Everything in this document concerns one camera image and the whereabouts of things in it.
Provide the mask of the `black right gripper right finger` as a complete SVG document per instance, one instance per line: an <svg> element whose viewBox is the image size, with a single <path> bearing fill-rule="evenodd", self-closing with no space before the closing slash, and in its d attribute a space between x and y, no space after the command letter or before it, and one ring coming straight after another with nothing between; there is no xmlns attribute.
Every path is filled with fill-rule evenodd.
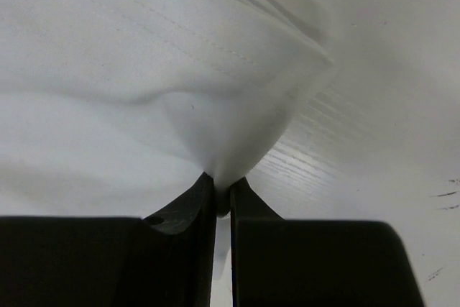
<svg viewBox="0 0 460 307"><path fill-rule="evenodd" d="M235 306L422 306L397 232L381 221L287 220L230 188Z"/></svg>

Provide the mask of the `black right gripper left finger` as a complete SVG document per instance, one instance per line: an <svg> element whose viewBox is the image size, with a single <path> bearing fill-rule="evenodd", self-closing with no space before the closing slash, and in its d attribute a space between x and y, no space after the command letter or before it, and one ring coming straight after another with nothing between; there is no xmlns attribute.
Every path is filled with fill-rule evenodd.
<svg viewBox="0 0 460 307"><path fill-rule="evenodd" d="M146 218L1 218L3 306L208 306L216 207L201 175Z"/></svg>

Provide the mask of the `white skirt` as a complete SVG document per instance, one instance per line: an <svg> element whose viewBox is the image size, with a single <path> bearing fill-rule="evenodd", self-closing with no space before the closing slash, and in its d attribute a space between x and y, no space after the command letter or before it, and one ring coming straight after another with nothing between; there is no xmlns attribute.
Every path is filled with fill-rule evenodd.
<svg viewBox="0 0 460 307"><path fill-rule="evenodd" d="M1 0L1 218L228 188L329 80L318 0Z"/></svg>

